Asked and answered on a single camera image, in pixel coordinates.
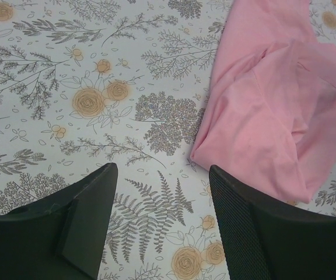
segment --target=pink shirt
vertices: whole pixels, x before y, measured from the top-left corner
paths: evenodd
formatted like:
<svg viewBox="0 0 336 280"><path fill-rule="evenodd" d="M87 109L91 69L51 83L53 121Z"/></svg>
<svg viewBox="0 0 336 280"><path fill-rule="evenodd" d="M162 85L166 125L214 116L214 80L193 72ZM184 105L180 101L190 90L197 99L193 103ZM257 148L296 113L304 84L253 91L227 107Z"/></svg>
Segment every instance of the pink shirt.
<svg viewBox="0 0 336 280"><path fill-rule="evenodd" d="M336 46L309 0L235 0L191 152L280 200L308 203L336 162Z"/></svg>

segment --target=crumpled pink garment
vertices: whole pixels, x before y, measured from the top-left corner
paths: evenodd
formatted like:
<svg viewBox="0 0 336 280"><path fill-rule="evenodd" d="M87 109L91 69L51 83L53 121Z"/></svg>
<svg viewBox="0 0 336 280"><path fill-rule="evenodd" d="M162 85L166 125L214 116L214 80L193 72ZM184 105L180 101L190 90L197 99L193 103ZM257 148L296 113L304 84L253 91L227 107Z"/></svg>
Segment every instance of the crumpled pink garment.
<svg viewBox="0 0 336 280"><path fill-rule="evenodd" d="M279 200L308 203L336 162L336 46L309 0L235 0L191 159Z"/></svg>

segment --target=tabletop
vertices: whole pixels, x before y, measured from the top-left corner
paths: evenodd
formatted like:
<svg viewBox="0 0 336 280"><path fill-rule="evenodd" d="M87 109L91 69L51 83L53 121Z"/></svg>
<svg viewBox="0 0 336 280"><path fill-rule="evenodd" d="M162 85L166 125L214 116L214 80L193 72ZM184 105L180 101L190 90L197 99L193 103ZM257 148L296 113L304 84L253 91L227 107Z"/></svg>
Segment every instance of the tabletop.
<svg viewBox="0 0 336 280"><path fill-rule="evenodd" d="M0 214L115 162L99 279L229 279L189 154L232 2L0 0ZM310 20L336 44L336 0L312 0ZM336 165L288 203L336 216Z"/></svg>

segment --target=black object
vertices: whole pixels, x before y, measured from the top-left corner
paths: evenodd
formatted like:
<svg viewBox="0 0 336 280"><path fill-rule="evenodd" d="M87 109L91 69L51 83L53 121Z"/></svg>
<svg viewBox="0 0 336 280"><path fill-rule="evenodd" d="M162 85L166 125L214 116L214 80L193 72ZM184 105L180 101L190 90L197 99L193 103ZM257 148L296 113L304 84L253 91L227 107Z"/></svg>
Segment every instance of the black object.
<svg viewBox="0 0 336 280"><path fill-rule="evenodd" d="M97 279L116 164L0 216L0 279Z"/></svg>
<svg viewBox="0 0 336 280"><path fill-rule="evenodd" d="M209 182L231 280L336 279L336 217L274 199L218 166Z"/></svg>

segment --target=pink fabric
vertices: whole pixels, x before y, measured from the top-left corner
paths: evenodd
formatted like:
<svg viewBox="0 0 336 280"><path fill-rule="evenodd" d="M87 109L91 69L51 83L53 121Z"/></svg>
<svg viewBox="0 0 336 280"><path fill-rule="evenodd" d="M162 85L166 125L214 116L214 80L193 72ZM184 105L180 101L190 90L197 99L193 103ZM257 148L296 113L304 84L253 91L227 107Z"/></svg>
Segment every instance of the pink fabric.
<svg viewBox="0 0 336 280"><path fill-rule="evenodd" d="M280 200L308 203L336 162L336 47L309 0L236 0L193 161Z"/></svg>

